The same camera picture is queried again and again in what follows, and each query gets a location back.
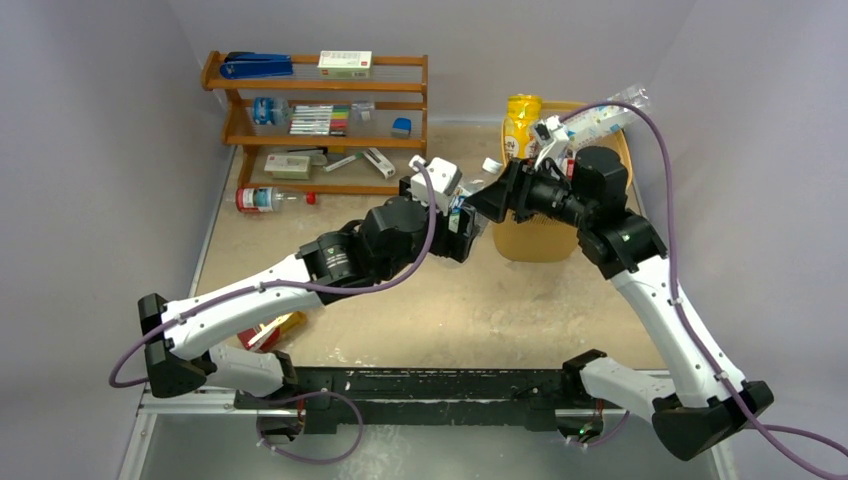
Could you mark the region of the clear bottle blue white label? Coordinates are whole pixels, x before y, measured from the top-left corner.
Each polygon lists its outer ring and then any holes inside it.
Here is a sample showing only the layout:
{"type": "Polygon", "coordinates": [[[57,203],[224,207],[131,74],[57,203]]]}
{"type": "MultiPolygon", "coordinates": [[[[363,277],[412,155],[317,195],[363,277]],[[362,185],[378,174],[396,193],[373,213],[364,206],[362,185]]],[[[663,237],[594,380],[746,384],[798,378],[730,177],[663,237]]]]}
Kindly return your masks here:
{"type": "Polygon", "coordinates": [[[448,227],[451,232],[459,231],[461,205],[465,199],[494,182],[502,169],[500,161],[487,157],[479,172],[462,176],[450,204],[448,227]]]}

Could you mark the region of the yellow mesh waste bin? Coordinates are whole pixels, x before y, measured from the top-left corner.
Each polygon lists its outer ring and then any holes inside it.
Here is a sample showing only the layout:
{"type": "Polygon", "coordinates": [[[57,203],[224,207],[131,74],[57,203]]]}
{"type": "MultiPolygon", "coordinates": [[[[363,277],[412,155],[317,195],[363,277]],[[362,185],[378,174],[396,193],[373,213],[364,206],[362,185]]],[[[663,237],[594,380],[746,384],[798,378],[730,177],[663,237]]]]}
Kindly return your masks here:
{"type": "MultiPolygon", "coordinates": [[[[580,106],[575,102],[542,100],[540,119],[567,114],[580,106]]],[[[578,247],[575,228],[542,215],[517,223],[508,214],[503,223],[494,226],[493,238],[498,252],[504,258],[517,262],[559,262],[578,247]]]]}

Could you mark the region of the yellow plastic bottle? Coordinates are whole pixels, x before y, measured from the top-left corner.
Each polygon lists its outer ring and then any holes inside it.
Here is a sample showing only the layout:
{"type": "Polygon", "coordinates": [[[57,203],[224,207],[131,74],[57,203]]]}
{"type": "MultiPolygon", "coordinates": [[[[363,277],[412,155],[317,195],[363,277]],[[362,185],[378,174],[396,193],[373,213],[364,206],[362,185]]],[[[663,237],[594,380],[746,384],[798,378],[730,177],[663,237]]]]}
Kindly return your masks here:
{"type": "Polygon", "coordinates": [[[542,99],[536,95],[517,94],[507,100],[502,122],[501,146],[505,161],[535,158],[539,143],[533,125],[540,119],[542,99]]]}

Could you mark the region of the clear bottle red label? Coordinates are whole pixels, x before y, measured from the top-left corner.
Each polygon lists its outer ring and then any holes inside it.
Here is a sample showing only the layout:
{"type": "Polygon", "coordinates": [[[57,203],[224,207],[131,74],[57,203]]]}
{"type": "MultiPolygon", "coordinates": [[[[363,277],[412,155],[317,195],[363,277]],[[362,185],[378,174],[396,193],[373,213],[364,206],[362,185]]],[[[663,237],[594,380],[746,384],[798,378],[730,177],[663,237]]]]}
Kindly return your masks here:
{"type": "Polygon", "coordinates": [[[277,187],[242,187],[226,192],[223,200],[243,214],[280,212],[286,205],[314,205],[314,192],[288,191],[277,187]]]}

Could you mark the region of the amber bottle red gold label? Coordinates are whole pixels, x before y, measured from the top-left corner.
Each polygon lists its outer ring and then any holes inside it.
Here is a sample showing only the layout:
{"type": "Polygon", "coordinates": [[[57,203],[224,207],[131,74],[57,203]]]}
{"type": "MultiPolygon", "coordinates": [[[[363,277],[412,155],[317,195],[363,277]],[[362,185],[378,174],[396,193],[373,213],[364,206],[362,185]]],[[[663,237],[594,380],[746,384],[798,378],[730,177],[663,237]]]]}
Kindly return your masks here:
{"type": "Polygon", "coordinates": [[[248,351],[267,353],[272,347],[297,327],[304,325],[308,317],[303,312],[292,312],[270,321],[261,323],[236,335],[241,345],[248,351]]]}

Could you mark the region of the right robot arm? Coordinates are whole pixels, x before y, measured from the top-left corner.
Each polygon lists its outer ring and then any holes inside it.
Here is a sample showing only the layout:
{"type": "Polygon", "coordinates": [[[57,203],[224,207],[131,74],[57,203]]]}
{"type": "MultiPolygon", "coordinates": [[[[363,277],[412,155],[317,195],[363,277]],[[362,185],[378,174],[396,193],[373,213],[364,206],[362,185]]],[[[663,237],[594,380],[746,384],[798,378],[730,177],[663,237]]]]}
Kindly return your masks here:
{"type": "Polygon", "coordinates": [[[691,460],[743,430],[774,396],[765,382],[745,377],[686,305],[660,235],[627,206],[627,179],[616,151],[590,146],[577,153],[569,179],[513,162],[465,203],[496,223],[543,215],[576,229],[583,255],[637,314],[670,377],[655,379],[591,350],[564,363],[563,397],[576,407],[610,401],[650,422],[673,456],[691,460]]]}

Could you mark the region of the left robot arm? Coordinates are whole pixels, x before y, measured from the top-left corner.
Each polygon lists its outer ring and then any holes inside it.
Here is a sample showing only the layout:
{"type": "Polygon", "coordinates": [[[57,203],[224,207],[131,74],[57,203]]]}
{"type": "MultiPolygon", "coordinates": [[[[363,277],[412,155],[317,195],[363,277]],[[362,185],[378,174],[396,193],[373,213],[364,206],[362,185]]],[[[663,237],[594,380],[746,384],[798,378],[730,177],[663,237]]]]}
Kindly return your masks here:
{"type": "Polygon", "coordinates": [[[241,390],[284,409],[298,382],[284,353],[232,348],[226,340],[284,314],[391,289],[429,256],[464,262],[478,234],[463,181],[436,173],[401,182],[401,193],[301,246],[267,269],[210,293],[137,302],[146,377],[154,396],[171,398],[203,386],[241,390]]]}

